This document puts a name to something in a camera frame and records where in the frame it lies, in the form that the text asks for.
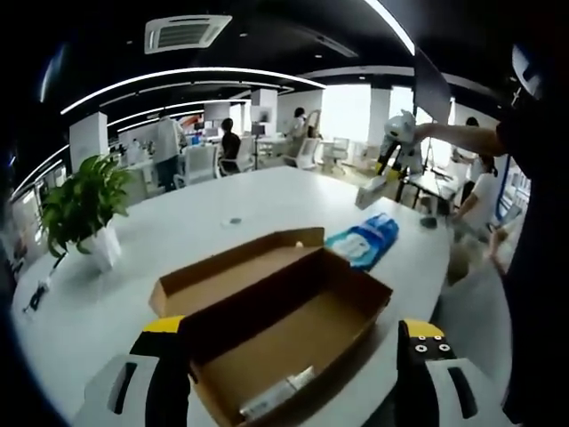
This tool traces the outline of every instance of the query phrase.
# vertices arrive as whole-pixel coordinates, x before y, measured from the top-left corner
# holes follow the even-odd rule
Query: cardboard box
[[[178,329],[196,392],[222,427],[261,423],[310,391],[365,333],[391,290],[324,248],[323,229],[277,232],[174,271],[150,304]],[[308,368],[316,375],[254,421],[247,402]]]

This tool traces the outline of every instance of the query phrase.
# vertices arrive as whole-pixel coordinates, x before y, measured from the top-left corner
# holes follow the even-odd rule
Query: shirt
[[[462,219],[473,230],[484,230],[492,219],[493,210],[498,198],[498,179],[491,173],[482,173],[472,189],[472,194],[477,196],[477,203],[472,209],[464,214]]]
[[[162,117],[153,131],[151,140],[154,142],[154,163],[178,156],[178,143],[184,138],[180,124],[169,117]]]
[[[226,160],[235,160],[239,153],[239,148],[241,147],[241,140],[234,133],[227,132],[223,135],[221,146],[223,147],[223,158]]]
[[[306,118],[304,116],[295,117],[293,124],[291,125],[291,130],[288,131],[286,135],[289,139],[298,138],[302,136],[302,131],[304,130],[304,122]]]
[[[496,256],[498,257],[498,261],[504,267],[505,271],[508,271],[509,265],[511,264],[512,258],[514,257],[517,242],[519,241],[519,237],[522,233],[524,220],[525,215],[521,214],[502,227],[508,236],[503,242],[500,243]]]

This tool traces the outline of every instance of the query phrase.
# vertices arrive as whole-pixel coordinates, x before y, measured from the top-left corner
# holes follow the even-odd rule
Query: white wall
[[[370,145],[380,145],[383,141],[383,128],[389,119],[389,89],[372,89],[372,106],[370,108],[370,129],[367,141]]]
[[[279,96],[276,102],[276,131],[286,133],[290,130],[294,111],[298,107],[303,107],[307,115],[315,109],[322,109],[323,92],[309,91]]]
[[[91,156],[108,154],[107,116],[92,114],[69,127],[69,154],[73,172]]]

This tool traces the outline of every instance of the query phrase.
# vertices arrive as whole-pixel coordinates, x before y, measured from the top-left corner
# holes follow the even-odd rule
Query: round white table
[[[359,426],[397,380],[397,321],[428,320],[449,261],[449,231],[423,229],[421,215],[382,198],[364,211],[357,187],[289,167],[243,173],[146,200],[115,221],[123,249],[115,268],[101,275],[71,252],[52,277],[39,311],[22,308],[54,259],[30,267],[14,295],[12,316],[28,363],[65,418],[84,401],[87,382],[116,354],[127,353],[154,318],[148,298],[164,274],[275,230],[324,226],[326,236],[385,212],[399,224],[397,242],[371,271],[394,290],[377,327],[331,384],[316,410],[291,425]],[[229,225],[241,218],[239,225]],[[215,426],[195,393],[188,425]]]

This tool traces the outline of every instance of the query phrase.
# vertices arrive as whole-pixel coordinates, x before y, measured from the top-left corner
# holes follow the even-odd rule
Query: box flap
[[[160,317],[191,315],[314,253],[323,245],[322,228],[269,234],[160,278],[150,297],[150,306]]]

